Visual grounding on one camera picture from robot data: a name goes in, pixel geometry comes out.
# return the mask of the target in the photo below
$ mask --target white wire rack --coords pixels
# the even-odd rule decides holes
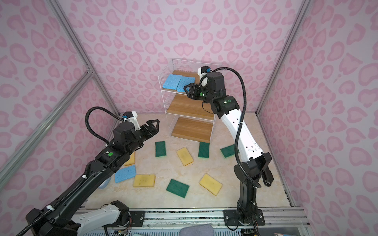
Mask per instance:
[[[180,116],[187,117],[190,119],[200,120],[203,122],[211,122],[212,123],[212,131],[214,130],[214,124],[215,124],[215,115],[212,120],[208,119],[202,119],[199,117],[191,117],[191,116],[184,116],[184,115],[178,115],[178,114],[172,114],[168,113],[167,110],[169,106],[171,105],[174,97],[176,94],[185,94],[182,92],[177,92],[176,90],[172,89],[164,89],[163,84],[167,80],[168,76],[172,74],[174,71],[183,71],[183,72],[194,72],[197,73],[198,68],[202,66],[208,66],[210,69],[214,70],[218,67],[221,67],[222,65],[219,64],[211,64],[211,63],[203,63],[203,62],[193,62],[193,61],[187,61],[187,60],[181,60],[181,59],[172,59],[169,61],[168,65],[163,69],[163,71],[158,76],[160,89],[161,89],[161,95],[163,97],[163,103],[164,103],[164,110],[166,113],[167,121],[168,121],[168,127],[169,127],[169,134],[172,134],[172,131],[175,127],[175,124]]]

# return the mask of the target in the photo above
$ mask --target pink wallpaper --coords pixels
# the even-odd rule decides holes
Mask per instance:
[[[43,0],[0,3],[0,170],[83,75]]]
[[[41,209],[59,196],[102,150],[105,143],[91,135],[84,123],[87,110],[93,106],[110,109],[90,80],[0,192],[1,235],[17,234],[26,226],[25,216],[31,209]],[[102,111],[92,112],[89,120],[103,137],[114,123],[114,118]]]
[[[164,111],[158,75],[171,58],[229,65],[248,110],[261,95],[301,0],[62,0],[120,111]],[[237,77],[224,72],[242,101]]]
[[[315,1],[262,122],[316,235],[378,234],[378,1]]]

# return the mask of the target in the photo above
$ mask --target metal base plate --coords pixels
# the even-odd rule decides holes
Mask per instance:
[[[145,211],[130,211],[130,214],[133,219],[131,227],[142,227]]]
[[[239,217],[240,215],[237,210],[223,210],[223,219],[225,221],[226,226],[241,225],[241,223],[239,222]],[[258,209],[254,217],[258,225],[265,225],[265,220],[264,220],[264,215],[262,214],[262,210]]]

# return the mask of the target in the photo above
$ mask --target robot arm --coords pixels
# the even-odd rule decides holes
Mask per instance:
[[[159,120],[149,120],[147,124],[139,126],[136,113],[126,112],[124,116],[126,120],[113,130],[114,138],[95,160],[87,164],[83,176],[46,208],[31,210],[26,215],[29,225],[18,236],[29,229],[34,235],[39,236],[76,236],[94,227],[98,228],[114,222],[123,226],[128,222],[129,209],[118,201],[112,202],[105,209],[73,218],[76,210],[96,188],[116,173],[130,159],[130,155],[143,146],[144,141],[159,132]]]
[[[221,69],[230,70],[238,75],[242,87],[244,87],[240,75],[235,70],[221,67],[211,72],[208,66],[203,66],[198,69],[199,84],[191,83],[186,85],[184,90],[190,99],[209,103],[213,113],[222,120],[237,143],[237,148],[240,151],[240,158],[235,153],[238,164],[234,166],[234,172],[240,180],[237,215],[239,215],[241,223],[254,224],[252,219],[257,216],[256,188],[261,188],[261,185],[258,184],[259,179],[262,177],[266,186],[270,186],[273,181],[273,176],[268,168],[271,156],[269,153],[264,153],[259,147],[244,121],[240,122],[244,114],[240,111],[235,98],[227,95],[225,79],[220,72],[217,72]]]

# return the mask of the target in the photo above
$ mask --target green scouring pad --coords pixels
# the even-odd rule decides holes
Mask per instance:
[[[155,143],[155,157],[167,156],[165,149],[165,141]]]
[[[200,142],[200,148],[198,150],[198,157],[209,158],[210,143]]]
[[[185,198],[186,193],[188,192],[188,189],[189,189],[189,185],[186,185],[181,182],[178,182],[177,180],[171,179],[166,190],[168,192],[176,194],[177,196]]]
[[[222,152],[224,158],[228,158],[230,156],[233,156],[233,155],[235,155],[234,144],[232,144],[228,147],[225,147],[225,148],[221,148],[220,151]]]

